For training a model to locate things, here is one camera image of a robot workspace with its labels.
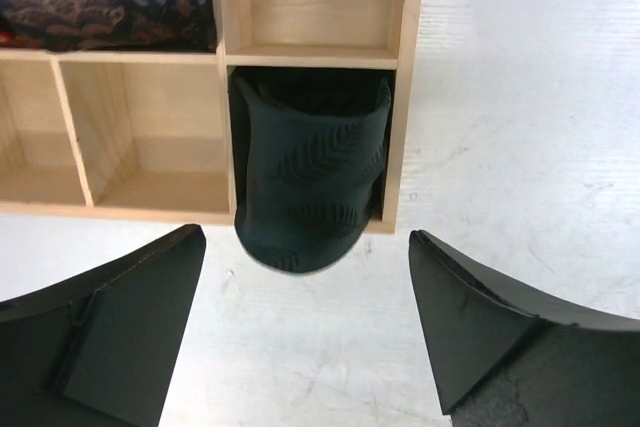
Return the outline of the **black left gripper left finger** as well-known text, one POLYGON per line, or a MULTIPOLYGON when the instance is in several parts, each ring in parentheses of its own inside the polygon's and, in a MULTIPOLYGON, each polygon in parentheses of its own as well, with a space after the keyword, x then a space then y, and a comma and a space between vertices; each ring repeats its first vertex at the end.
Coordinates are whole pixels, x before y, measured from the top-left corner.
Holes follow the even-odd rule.
POLYGON ((187 224, 3 301, 2 425, 158 425, 205 251, 187 224))

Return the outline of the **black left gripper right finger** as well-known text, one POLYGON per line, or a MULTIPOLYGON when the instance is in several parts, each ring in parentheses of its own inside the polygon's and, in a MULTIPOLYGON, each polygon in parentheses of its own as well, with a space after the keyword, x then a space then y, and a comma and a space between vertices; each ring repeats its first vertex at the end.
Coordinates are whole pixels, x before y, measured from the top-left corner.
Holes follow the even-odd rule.
POLYGON ((416 230, 410 274, 456 426, 635 426, 639 323, 552 296, 416 230))

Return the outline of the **dark green tie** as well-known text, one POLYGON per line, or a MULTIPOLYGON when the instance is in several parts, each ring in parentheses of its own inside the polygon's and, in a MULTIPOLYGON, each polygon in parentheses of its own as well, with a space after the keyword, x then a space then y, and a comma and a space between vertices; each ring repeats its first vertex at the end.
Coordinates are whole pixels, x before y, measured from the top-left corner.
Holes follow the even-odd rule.
POLYGON ((386 167, 393 80, 369 69, 232 71, 234 227, 254 260, 307 274, 356 244, 386 167))

